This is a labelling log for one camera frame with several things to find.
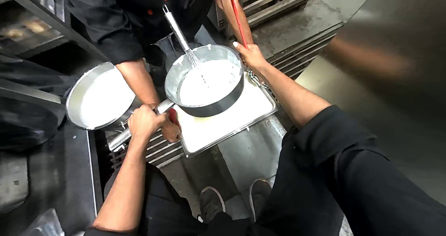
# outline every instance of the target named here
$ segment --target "black jacket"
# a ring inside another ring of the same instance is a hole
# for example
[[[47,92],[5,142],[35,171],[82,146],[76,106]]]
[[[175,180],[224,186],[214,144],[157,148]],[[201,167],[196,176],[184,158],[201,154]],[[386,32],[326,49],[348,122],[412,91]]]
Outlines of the black jacket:
[[[188,0],[68,0],[68,10],[85,24],[88,35],[113,64],[144,56],[131,18],[146,20],[156,28],[164,20],[162,6],[175,11]]]

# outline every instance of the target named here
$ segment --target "white liquid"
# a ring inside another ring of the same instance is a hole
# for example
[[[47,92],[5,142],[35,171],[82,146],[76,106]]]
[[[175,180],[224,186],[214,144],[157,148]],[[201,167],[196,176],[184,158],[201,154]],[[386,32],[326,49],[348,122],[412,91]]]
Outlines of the white liquid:
[[[135,94],[117,68],[99,75],[82,99],[80,118],[88,129],[104,125],[120,117],[128,109]]]
[[[180,101],[184,105],[208,105],[228,95],[240,80],[240,67],[228,60],[211,60],[191,69],[183,79]]]

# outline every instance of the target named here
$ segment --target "red handle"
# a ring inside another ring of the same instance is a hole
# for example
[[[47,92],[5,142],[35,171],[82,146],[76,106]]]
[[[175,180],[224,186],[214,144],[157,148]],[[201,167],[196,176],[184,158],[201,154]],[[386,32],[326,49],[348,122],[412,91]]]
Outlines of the red handle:
[[[243,34],[242,25],[240,24],[239,14],[237,12],[236,2],[234,0],[231,0],[232,8],[234,9],[234,14],[236,16],[237,24],[239,25],[240,35],[242,36],[243,46],[248,49],[248,43],[245,39],[245,34]]]

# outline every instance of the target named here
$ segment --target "whisk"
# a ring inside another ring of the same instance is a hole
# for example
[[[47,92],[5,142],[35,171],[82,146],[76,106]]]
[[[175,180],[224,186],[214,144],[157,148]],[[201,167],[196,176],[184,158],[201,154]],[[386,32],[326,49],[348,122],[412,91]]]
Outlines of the whisk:
[[[183,48],[184,52],[186,53],[186,56],[189,59],[192,69],[201,68],[200,60],[194,54],[194,52],[190,49],[189,45],[187,44],[186,38],[183,35],[183,32],[181,31],[180,27],[178,26],[177,22],[175,21],[173,14],[169,11],[169,9],[167,8],[166,5],[163,6],[163,11],[167,18],[167,21],[170,24],[170,28],[172,28],[172,31],[177,36],[178,42],[180,42],[181,48]]]

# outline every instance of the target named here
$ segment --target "stainless steel counter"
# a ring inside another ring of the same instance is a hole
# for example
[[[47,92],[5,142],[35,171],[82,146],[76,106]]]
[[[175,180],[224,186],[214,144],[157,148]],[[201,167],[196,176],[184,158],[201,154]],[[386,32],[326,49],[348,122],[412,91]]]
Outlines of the stainless steel counter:
[[[40,214],[55,208],[66,235],[85,230],[102,205],[92,131],[65,122],[59,132],[28,157],[30,193],[0,217],[0,235],[19,235]]]

